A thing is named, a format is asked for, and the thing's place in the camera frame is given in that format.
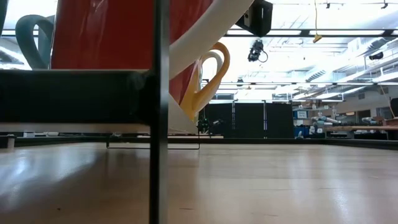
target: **ceiling light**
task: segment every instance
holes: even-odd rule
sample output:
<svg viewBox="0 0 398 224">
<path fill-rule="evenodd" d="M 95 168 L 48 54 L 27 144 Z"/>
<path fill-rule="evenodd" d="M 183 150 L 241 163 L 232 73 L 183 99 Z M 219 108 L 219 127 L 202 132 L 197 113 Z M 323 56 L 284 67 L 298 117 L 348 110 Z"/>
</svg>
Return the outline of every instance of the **ceiling light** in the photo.
<svg viewBox="0 0 398 224">
<path fill-rule="evenodd" d="M 247 82 L 222 82 L 220 85 L 252 85 L 252 83 Z"/>
<path fill-rule="evenodd" d="M 318 30 L 318 35 L 381 35 L 384 30 Z"/>
<path fill-rule="evenodd" d="M 3 36 L 15 36 L 15 30 L 3 30 L 2 34 Z M 39 31 L 38 30 L 33 30 L 33 36 L 38 36 Z"/>
<path fill-rule="evenodd" d="M 322 102 L 344 102 L 344 100 L 322 100 Z"/>
<path fill-rule="evenodd" d="M 333 83 L 317 83 L 317 82 L 311 83 L 311 85 L 324 85 L 324 86 L 332 85 L 332 84 Z"/>
<path fill-rule="evenodd" d="M 363 88 L 365 88 L 365 86 L 358 87 L 358 88 L 353 88 L 352 90 L 345 91 L 343 94 L 354 93 L 354 92 L 356 92 L 356 91 L 358 91 L 358 90 L 362 90 Z"/>
<path fill-rule="evenodd" d="M 274 82 L 270 82 L 270 83 L 257 83 L 257 85 L 291 85 L 292 83 L 289 82 L 280 82 L 280 83 L 274 83 Z"/>
<path fill-rule="evenodd" d="M 262 100 L 237 100 L 235 103 L 263 103 Z"/>
<path fill-rule="evenodd" d="M 289 100 L 267 100 L 267 103 L 268 102 L 289 102 Z"/>
<path fill-rule="evenodd" d="M 253 35 L 249 31 L 246 30 L 229 30 L 226 33 L 227 35 Z"/>
<path fill-rule="evenodd" d="M 253 85 L 251 86 L 251 88 L 253 90 L 274 90 L 275 88 L 277 88 L 277 85 Z"/>
<path fill-rule="evenodd" d="M 378 85 L 398 85 L 398 83 L 384 83 L 384 82 L 381 82 L 381 83 L 378 83 Z"/>
<path fill-rule="evenodd" d="M 365 85 L 374 85 L 374 83 L 337 83 L 337 85 L 361 85 L 361 86 L 365 86 Z"/>
<path fill-rule="evenodd" d="M 298 100 L 298 99 L 301 99 L 301 98 L 313 96 L 313 95 L 315 95 L 315 94 L 316 94 L 316 93 L 301 93 L 301 94 L 299 94 L 299 95 L 297 95 L 297 96 L 294 96 L 293 99 Z"/>
<path fill-rule="evenodd" d="M 271 30 L 267 35 L 300 35 L 301 30 Z"/>
<path fill-rule="evenodd" d="M 209 104 L 232 103 L 233 100 L 210 100 Z"/>
<path fill-rule="evenodd" d="M 315 99 L 327 99 L 339 95 L 340 93 L 324 93 L 315 97 Z"/>
</svg>

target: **white curved tube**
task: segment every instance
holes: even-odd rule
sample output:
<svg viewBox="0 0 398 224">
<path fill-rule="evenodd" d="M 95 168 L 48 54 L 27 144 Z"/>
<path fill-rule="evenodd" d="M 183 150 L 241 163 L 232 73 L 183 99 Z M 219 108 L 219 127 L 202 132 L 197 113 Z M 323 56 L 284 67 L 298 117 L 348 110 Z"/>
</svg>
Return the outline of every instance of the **white curved tube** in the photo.
<svg viewBox="0 0 398 224">
<path fill-rule="evenodd" d="M 216 71 L 216 73 L 219 72 L 220 69 L 221 69 L 221 67 L 223 66 L 223 59 L 222 59 L 221 56 L 220 56 L 218 53 L 216 53 L 216 52 L 209 51 L 209 52 L 207 52 L 207 53 L 203 56 L 203 58 L 206 58 L 206 60 L 207 60 L 207 59 L 210 59 L 210 58 L 215 58 L 215 59 L 216 59 L 216 61 L 217 61 L 217 71 Z M 198 90 L 201 89 L 201 79 L 202 79 L 202 77 L 203 77 L 203 63 L 205 63 L 206 60 L 204 60 L 204 61 L 201 62 L 202 68 L 200 69 Z"/>
<path fill-rule="evenodd" d="M 224 36 L 253 0 L 215 0 L 197 22 L 170 46 L 169 79 L 186 69 Z"/>
</svg>

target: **shelf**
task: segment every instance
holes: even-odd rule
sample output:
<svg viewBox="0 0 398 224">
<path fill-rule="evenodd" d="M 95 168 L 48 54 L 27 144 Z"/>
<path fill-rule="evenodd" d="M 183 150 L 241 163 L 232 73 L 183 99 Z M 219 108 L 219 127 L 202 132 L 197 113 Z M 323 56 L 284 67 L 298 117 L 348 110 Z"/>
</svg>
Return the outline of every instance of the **shelf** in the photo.
<svg viewBox="0 0 398 224">
<path fill-rule="evenodd" d="M 356 130 L 398 131 L 398 126 L 335 126 L 335 127 L 325 128 L 325 131 L 356 131 Z"/>
<path fill-rule="evenodd" d="M 0 71 L 0 131 L 149 133 L 154 76 L 137 71 Z M 169 133 L 197 128 L 169 96 Z"/>
</svg>

